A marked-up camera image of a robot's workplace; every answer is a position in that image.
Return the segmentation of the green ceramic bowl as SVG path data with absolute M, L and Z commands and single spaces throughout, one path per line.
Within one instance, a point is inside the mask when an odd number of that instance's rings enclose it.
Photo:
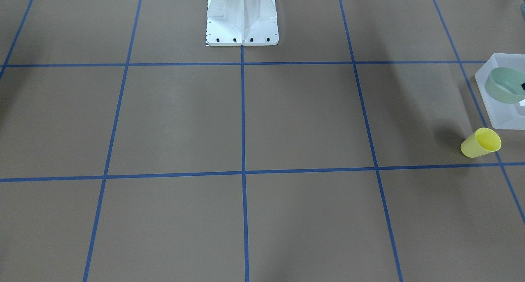
M 509 67 L 497 67 L 488 75 L 484 89 L 493 99 L 502 103 L 519 103 L 525 98 L 521 84 L 525 74 Z

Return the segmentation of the translucent plastic storage box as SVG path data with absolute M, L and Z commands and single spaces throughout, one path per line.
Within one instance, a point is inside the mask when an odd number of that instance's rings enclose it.
M 523 130 L 525 128 L 524 107 L 520 107 L 519 103 L 499 102 L 488 95 L 484 89 L 489 73 L 497 67 L 509 67 L 524 72 L 525 56 L 520 54 L 494 53 L 478 72 L 475 73 L 475 79 L 492 127 L 505 130 Z

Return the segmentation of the yellow plastic cup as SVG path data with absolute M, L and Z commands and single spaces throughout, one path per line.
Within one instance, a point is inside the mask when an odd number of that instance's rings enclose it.
M 494 130 L 482 127 L 461 143 L 461 153 L 475 158 L 497 152 L 501 145 L 501 138 Z

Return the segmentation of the white pillar mount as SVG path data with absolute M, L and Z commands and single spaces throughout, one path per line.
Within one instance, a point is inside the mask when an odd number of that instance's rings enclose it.
M 276 0 L 207 0 L 209 46 L 277 45 Z

